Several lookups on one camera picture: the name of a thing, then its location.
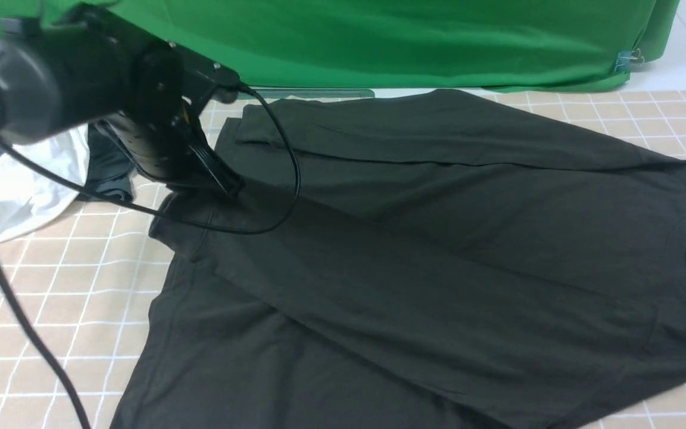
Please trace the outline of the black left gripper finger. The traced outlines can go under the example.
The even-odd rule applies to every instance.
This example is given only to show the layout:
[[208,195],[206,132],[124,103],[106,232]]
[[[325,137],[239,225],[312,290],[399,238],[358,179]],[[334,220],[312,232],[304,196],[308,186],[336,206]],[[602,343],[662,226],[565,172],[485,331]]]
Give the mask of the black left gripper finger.
[[191,152],[202,163],[202,168],[217,183],[229,199],[237,199],[245,180],[215,153],[210,146],[192,146]]

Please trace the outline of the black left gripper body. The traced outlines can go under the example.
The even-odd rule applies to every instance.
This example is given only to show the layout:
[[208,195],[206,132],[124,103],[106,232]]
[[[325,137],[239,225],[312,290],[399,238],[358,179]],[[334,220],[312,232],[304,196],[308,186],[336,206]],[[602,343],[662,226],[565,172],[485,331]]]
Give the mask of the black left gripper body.
[[98,127],[116,136],[143,177],[175,191],[221,192],[191,147],[209,146],[201,112],[211,100],[236,101],[239,73],[183,47],[106,45],[102,52],[120,76],[123,103]]

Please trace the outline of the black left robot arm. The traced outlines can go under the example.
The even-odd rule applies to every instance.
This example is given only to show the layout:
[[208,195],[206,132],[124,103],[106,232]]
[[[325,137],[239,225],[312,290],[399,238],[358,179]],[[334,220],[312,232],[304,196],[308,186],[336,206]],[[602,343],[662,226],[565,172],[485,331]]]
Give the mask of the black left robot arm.
[[236,71],[79,3],[54,25],[0,19],[0,139],[34,144],[95,124],[145,178],[235,198],[244,180],[208,147],[199,115],[230,104]]

